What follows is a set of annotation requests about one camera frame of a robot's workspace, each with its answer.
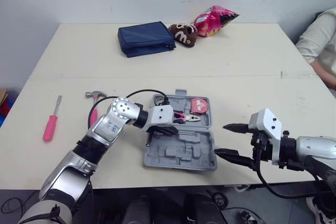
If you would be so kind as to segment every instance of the white wall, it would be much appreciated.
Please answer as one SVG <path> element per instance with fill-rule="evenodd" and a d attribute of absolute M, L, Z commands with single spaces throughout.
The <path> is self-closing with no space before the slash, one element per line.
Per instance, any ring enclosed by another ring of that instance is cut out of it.
<path fill-rule="evenodd" d="M 20 90 L 58 23 L 189 22 L 214 4 L 240 13 L 236 22 L 277 22 L 296 40 L 336 0 L 0 0 L 0 87 Z"/>

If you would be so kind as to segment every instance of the gray tool case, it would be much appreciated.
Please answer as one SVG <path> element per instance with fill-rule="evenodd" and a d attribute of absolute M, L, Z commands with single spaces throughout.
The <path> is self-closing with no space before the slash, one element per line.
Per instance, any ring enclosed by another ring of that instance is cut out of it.
<path fill-rule="evenodd" d="M 190 114 L 191 99 L 186 95 L 186 90 L 176 90 L 176 95 L 167 95 L 170 105 L 174 110 L 184 111 Z M 155 101 L 163 98 L 154 95 Z M 215 170 L 217 168 L 216 155 L 214 153 L 214 136 L 208 129 L 212 124 L 209 99 L 198 97 L 207 101 L 208 110 L 201 115 L 198 122 L 185 124 L 173 123 L 179 131 L 179 135 L 163 135 L 161 133 L 150 134 L 144 164 L 152 167 L 178 168 L 188 170 Z"/>

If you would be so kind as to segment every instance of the hammer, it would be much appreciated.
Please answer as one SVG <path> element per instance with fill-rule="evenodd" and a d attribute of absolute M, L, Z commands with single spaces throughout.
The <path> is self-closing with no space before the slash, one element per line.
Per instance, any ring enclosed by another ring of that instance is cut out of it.
<path fill-rule="evenodd" d="M 107 97 L 107 95 L 101 91 L 85 92 L 85 97 L 93 97 L 93 103 L 95 104 L 100 97 Z M 98 118 L 98 111 L 94 109 L 90 117 L 90 126 L 92 126 Z"/>

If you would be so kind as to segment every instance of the hammer head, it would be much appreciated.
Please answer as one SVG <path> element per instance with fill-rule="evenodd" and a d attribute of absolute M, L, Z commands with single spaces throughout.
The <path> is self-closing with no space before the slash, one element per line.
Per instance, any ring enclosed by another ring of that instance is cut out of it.
<path fill-rule="evenodd" d="M 87 98 L 93 97 L 97 99 L 99 97 L 107 97 L 107 95 L 101 91 L 92 91 L 92 92 L 85 92 L 85 97 Z"/>

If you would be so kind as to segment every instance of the white table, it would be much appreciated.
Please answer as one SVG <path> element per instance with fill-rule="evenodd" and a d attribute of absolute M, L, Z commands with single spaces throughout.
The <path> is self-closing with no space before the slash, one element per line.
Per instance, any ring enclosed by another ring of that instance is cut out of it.
<path fill-rule="evenodd" d="M 292 137 L 335 136 L 334 97 L 277 24 L 230 24 L 214 37 L 200 38 L 194 48 L 178 45 L 172 52 L 131 59 L 119 49 L 120 26 L 125 25 L 59 27 L 0 128 L 0 189 L 41 187 L 85 135 L 92 106 L 85 91 L 127 95 L 153 88 L 174 94 L 175 88 L 182 88 L 189 95 L 206 96 L 216 146 L 246 156 L 252 154 L 251 136 L 222 126 L 248 123 L 250 115 L 264 107 L 273 110 Z M 177 58 L 181 66 L 173 65 Z M 63 100 L 54 139 L 44 143 L 44 127 L 59 94 Z M 142 93 L 133 101 L 148 108 L 152 95 Z M 102 102 L 99 113 L 108 105 Z M 249 168 L 220 158 L 215 172 L 145 167 L 146 137 L 126 126 L 99 163 L 92 177 L 94 188 L 260 183 Z M 270 162 L 263 162 L 262 173 L 270 183 L 312 180 L 308 173 L 280 170 Z"/>

